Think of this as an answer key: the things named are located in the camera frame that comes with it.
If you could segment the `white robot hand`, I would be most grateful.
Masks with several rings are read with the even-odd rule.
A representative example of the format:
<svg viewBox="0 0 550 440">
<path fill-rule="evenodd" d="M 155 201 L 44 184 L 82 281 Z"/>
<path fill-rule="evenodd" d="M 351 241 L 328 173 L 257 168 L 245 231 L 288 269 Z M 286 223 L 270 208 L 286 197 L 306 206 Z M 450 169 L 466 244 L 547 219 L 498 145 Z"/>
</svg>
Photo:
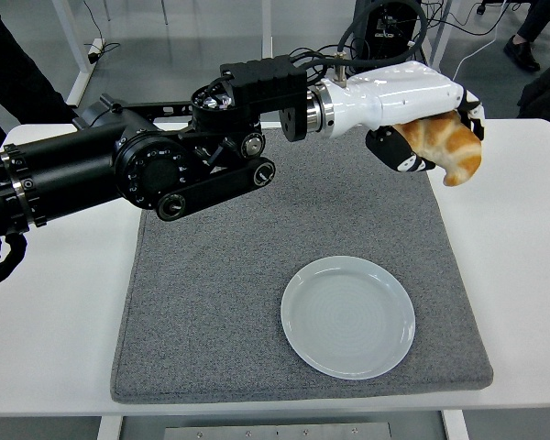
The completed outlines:
<svg viewBox="0 0 550 440">
<path fill-rule="evenodd" d="M 330 138 L 368 129 L 367 148 L 397 172 L 445 171 L 444 184 L 467 182 L 482 162 L 484 108 L 462 85 L 417 61 L 357 74 L 343 86 L 313 90 L 314 130 Z"/>
</svg>

